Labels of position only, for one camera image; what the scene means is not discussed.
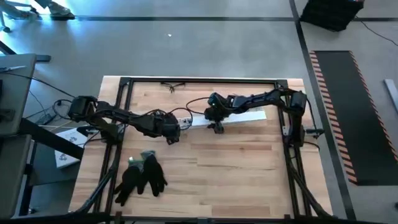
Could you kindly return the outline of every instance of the glove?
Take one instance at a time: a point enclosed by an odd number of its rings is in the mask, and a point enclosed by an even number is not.
[[[152,188],[152,193],[155,197],[157,197],[159,195],[159,192],[164,191],[164,186],[167,185],[167,181],[164,179],[162,167],[157,162],[155,155],[150,153],[147,156],[146,153],[143,152],[141,154],[145,161],[144,171],[142,173],[142,192],[139,191],[138,194],[143,193],[144,187],[149,182],[150,187]]]
[[[142,183],[142,178],[139,165],[136,164],[129,166],[122,175],[122,182],[114,190],[114,194],[118,194],[120,192],[115,202],[120,203],[121,206],[124,206],[129,198],[129,195],[136,186],[138,193],[142,194],[144,191],[144,185],[140,183]]]

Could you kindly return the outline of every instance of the black floor mat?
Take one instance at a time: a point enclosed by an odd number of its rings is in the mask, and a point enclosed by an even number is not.
[[[398,185],[398,156],[352,52],[316,51],[310,58],[348,180]]]

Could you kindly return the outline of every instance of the concrete floor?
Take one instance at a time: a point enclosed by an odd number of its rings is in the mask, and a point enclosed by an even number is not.
[[[292,17],[289,0],[55,0],[77,16]],[[301,14],[306,0],[295,0]],[[367,0],[359,17],[398,17],[395,0]],[[315,105],[294,22],[256,21],[6,21],[11,34],[1,40],[17,53],[49,54],[36,65],[35,76],[73,95],[96,96],[103,75],[303,78]],[[376,32],[398,42],[398,22],[367,22]],[[382,80],[398,84],[398,47],[374,35],[360,22],[332,33],[302,23],[309,50],[351,50],[356,56],[379,114],[391,136],[398,136],[398,114]],[[45,107],[65,98],[39,83],[30,89]],[[40,109],[30,96],[25,115]],[[320,126],[317,107],[315,119]],[[392,137],[394,145],[398,139]],[[333,212],[345,218],[341,195],[325,139],[321,158]],[[358,220],[398,223],[398,187],[356,187],[349,192]],[[70,195],[73,184],[36,187],[32,205],[41,212],[65,213],[69,197],[40,197],[44,192]]]

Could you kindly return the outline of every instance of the wooden tabletop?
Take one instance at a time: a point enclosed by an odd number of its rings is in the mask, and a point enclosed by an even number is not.
[[[104,77],[99,99],[115,102],[120,77]],[[301,79],[288,79],[289,88],[304,91]],[[170,111],[186,102],[217,92],[223,96],[250,95],[271,91],[272,85],[187,83],[174,93],[160,83],[135,82],[130,110],[145,113],[153,109]],[[191,109],[204,111],[206,100],[192,104]],[[150,185],[142,195],[134,191],[124,207],[113,203],[112,214],[138,217],[240,217],[283,218],[292,214],[287,171],[284,159],[279,117],[275,106],[265,106],[267,119],[225,125],[224,134],[206,128],[192,128],[181,133],[180,142],[169,146],[165,138],[149,138],[128,127],[125,133],[116,185],[121,182],[129,157],[140,158],[145,150],[156,150],[156,157],[169,183],[160,197],[154,197]],[[176,111],[178,118],[188,117]],[[305,126],[312,120],[307,106]],[[98,184],[105,144],[95,141],[86,146],[73,192],[70,210],[81,207]],[[307,186],[331,212],[325,176],[318,149],[305,144],[301,148]],[[297,191],[300,212],[302,197]],[[101,210],[108,193],[105,188]]]

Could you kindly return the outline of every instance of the black glove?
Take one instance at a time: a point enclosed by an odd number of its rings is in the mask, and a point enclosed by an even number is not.
[[[139,168],[136,166],[130,166],[129,168],[127,168],[122,175],[122,182],[114,190],[114,194],[120,192],[115,202],[120,203],[121,206],[124,206],[127,199],[129,198],[129,195],[136,186],[138,188],[138,193],[142,194],[144,191],[144,186],[142,186],[140,182],[141,172]]]
[[[159,192],[164,191],[164,186],[167,185],[167,181],[164,179],[163,170],[160,164],[157,162],[155,155],[151,154],[144,162],[144,171],[142,173],[142,189],[150,183],[152,193],[155,197],[159,195]]]

